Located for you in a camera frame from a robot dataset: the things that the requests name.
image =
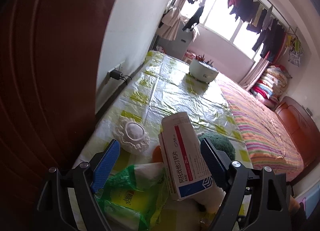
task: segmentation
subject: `power adapter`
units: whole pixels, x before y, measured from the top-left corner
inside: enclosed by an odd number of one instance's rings
[[[118,71],[116,69],[112,70],[110,72],[110,78],[114,78],[116,80],[119,80],[122,76],[122,72],[121,71]]]

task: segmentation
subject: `folded blanket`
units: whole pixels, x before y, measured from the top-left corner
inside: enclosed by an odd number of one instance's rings
[[[270,90],[278,95],[278,96],[281,96],[283,94],[283,90],[281,90],[280,88],[276,87],[276,86],[273,86],[272,84],[270,84],[268,81],[264,80],[264,79],[259,79],[257,81],[257,83],[261,83],[261,84],[264,84],[266,85],[268,88],[270,88]]]
[[[274,102],[271,99],[267,99],[264,98],[260,93],[254,91],[253,89],[250,90],[250,92],[252,93],[252,95],[259,100],[263,105],[265,105],[266,107],[270,108],[270,109],[274,109],[276,106],[276,102]]]
[[[267,94],[269,95],[268,98],[273,95],[273,91],[268,86],[261,83],[256,83],[256,86],[267,92]]]
[[[278,80],[280,80],[285,86],[288,84],[287,77],[283,74],[282,71],[278,71],[274,68],[267,68],[265,70],[266,73],[271,74],[272,76],[276,77]]]
[[[252,89],[257,92],[257,93],[260,93],[264,98],[268,98],[268,94],[266,91],[262,90],[261,88],[259,88],[258,86],[253,86]]]
[[[274,77],[273,75],[267,72],[264,72],[262,75],[272,80],[274,83],[276,83],[277,86],[282,86],[282,87],[287,86],[287,84],[283,83],[282,81],[278,80],[276,77]]]
[[[269,66],[269,68],[273,68],[273,69],[276,69],[278,71],[281,71],[287,78],[291,77],[289,72],[287,71],[287,69],[283,65],[275,64],[275,65]]]
[[[280,90],[284,90],[285,87],[283,87],[283,86],[281,85],[282,82],[279,81],[279,80],[276,79],[276,78],[275,78],[276,81],[273,81],[273,80],[271,80],[272,77],[273,77],[272,75],[270,75],[270,78],[267,77],[267,76],[265,76],[265,75],[261,75],[260,80],[267,81],[267,82],[269,82],[273,87],[276,87],[276,88],[278,88],[278,89],[280,89]]]

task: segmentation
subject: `black clothing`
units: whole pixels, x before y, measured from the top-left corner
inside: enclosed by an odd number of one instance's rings
[[[260,35],[259,35],[256,43],[255,43],[254,46],[252,47],[252,50],[253,50],[253,51],[256,52],[256,51],[258,50],[258,48],[260,47],[260,45],[262,44],[262,42],[263,42],[263,40],[264,40],[264,38],[265,38],[265,36],[266,36],[266,33],[267,33],[266,30],[263,30],[263,31],[260,33]]]
[[[260,15],[260,18],[258,20],[258,24],[257,27],[253,26],[253,25],[248,25],[247,26],[247,30],[252,31],[252,32],[256,32],[257,34],[259,34],[262,30],[262,24],[263,24],[263,20],[266,17],[267,14],[267,10],[263,9]]]
[[[187,22],[187,24],[184,26],[184,28],[182,29],[182,31],[185,31],[187,28],[189,28],[190,30],[193,29],[193,25],[194,24],[199,24],[199,19],[203,13],[203,9],[204,7],[199,7],[198,10],[196,11],[196,13],[189,19],[189,21]]]
[[[230,15],[236,14],[236,20],[240,17],[242,21],[248,21],[251,17],[253,7],[253,0],[241,0],[237,7],[233,6]]]
[[[270,53],[267,58],[269,62],[273,62],[274,58],[276,57],[280,48],[282,47],[284,34],[284,28],[281,25],[277,25],[275,36],[272,41],[272,47],[270,48]]]
[[[263,48],[261,51],[260,56],[262,58],[265,58],[265,56],[267,55],[268,51],[270,51],[273,47],[273,40],[275,38],[275,33],[276,33],[276,29],[277,29],[277,23],[278,20],[277,19],[273,19],[272,21],[272,26],[271,26],[271,30],[267,29],[267,33],[266,36],[264,38],[263,42]]]

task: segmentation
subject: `bed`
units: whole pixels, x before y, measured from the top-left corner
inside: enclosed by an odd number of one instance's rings
[[[296,101],[284,97],[272,112],[226,76],[219,74],[216,80],[254,168],[269,165],[278,173],[285,172],[294,185],[320,162],[319,130]]]

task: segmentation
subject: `plush toy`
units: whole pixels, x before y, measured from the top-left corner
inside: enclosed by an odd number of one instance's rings
[[[197,136],[200,142],[202,139],[207,138],[217,150],[224,151],[231,161],[235,160],[235,148],[225,136],[216,133],[199,133]],[[192,198],[205,206],[208,213],[213,214],[218,211],[225,194],[222,188],[219,188],[214,182],[212,187],[193,195]]]

